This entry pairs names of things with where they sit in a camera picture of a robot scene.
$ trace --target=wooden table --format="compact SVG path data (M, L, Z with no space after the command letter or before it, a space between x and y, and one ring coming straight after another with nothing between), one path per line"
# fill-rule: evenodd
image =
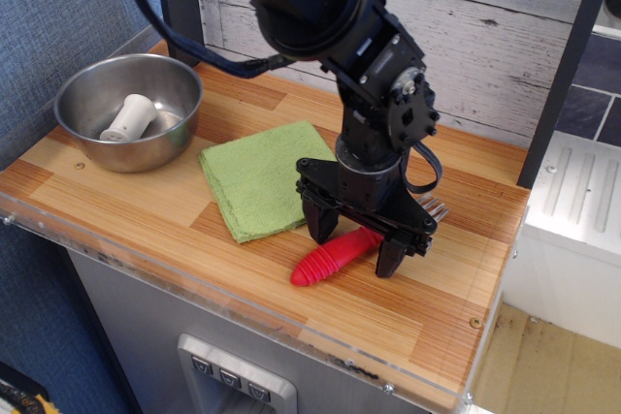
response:
M426 143L443 163L435 194L450 213L427 256L407 257L392 278L379 279L370 253L296 288L289 275L316 247L306 226L235 243L197 156L301 119L334 147L341 102L275 77L196 70L205 84L200 123L179 159L144 174L106 172L56 128L0 174L5 222L312 347L336 366L353 361L352 376L391 383L417 405L455 411L467 397L524 213L529 192L515 183L525 150L440 128ZM412 156L409 178L432 177ZM336 233L354 228L342 219Z

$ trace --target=red object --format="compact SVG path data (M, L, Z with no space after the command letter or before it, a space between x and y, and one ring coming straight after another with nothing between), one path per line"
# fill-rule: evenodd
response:
M329 240L306 256L291 273L291 283L308 286L330 276L383 240L379 233L360 227L358 230Z

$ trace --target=blue wallpaper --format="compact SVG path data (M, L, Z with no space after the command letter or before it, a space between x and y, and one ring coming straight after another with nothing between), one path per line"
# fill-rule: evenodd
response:
M0 170L54 126L65 79L146 26L133 0L0 0Z

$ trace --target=green cloth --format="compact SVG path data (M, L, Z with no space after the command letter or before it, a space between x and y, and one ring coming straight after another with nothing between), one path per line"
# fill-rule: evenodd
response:
M305 221L296 191L303 158L335 160L314 127L299 121L204 149L199 160L237 242L290 230Z

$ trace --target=stainless steel bowl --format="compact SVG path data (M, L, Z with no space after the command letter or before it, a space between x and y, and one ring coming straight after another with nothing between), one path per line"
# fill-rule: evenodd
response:
M157 117L131 143L100 141L129 94L147 96ZM131 54L91 65L58 91L54 113L80 150L113 172L145 172L172 161L189 146L198 124L203 84L187 65L154 54Z

